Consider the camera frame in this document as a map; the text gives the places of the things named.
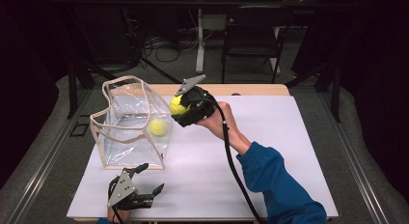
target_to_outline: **clear plastic bag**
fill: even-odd
[[[108,107],[91,115],[91,130],[105,169],[164,169],[172,128],[168,103],[135,76],[107,81]]]

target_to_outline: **chair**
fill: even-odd
[[[225,83],[226,56],[276,58],[271,70],[274,83],[285,41],[286,31],[293,20],[290,9],[279,6],[241,6],[226,17],[222,52],[222,83]],[[275,28],[281,28],[276,37]]]

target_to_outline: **human hand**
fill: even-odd
[[[228,134],[230,146],[232,146],[239,154],[244,155],[250,148],[251,142],[239,131],[231,106],[224,101],[219,101],[218,105],[225,115],[229,128]],[[222,140],[225,139],[223,135],[223,119],[219,109],[215,109],[214,113],[210,117],[197,121],[196,125],[204,126],[208,128],[216,137]]]
[[[121,220],[125,222],[129,219],[130,210],[118,210],[118,215],[120,216]],[[112,208],[108,208],[108,214],[107,214],[106,219],[113,223],[120,223],[120,220],[115,215],[114,210]]]

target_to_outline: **yellow tennis ball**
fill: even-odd
[[[168,132],[168,124],[164,119],[154,119],[150,121],[150,132],[156,136],[164,136]]]
[[[180,105],[180,99],[181,96],[176,96],[171,99],[171,102],[169,103],[169,110],[171,111],[172,115],[181,115],[189,110],[189,107]]]

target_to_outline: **blue sleeve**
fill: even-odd
[[[112,224],[113,222],[108,221],[106,218],[100,217],[95,224]]]
[[[286,171],[279,152],[253,142],[237,159],[248,189],[264,196],[268,223],[326,223],[324,207]]]

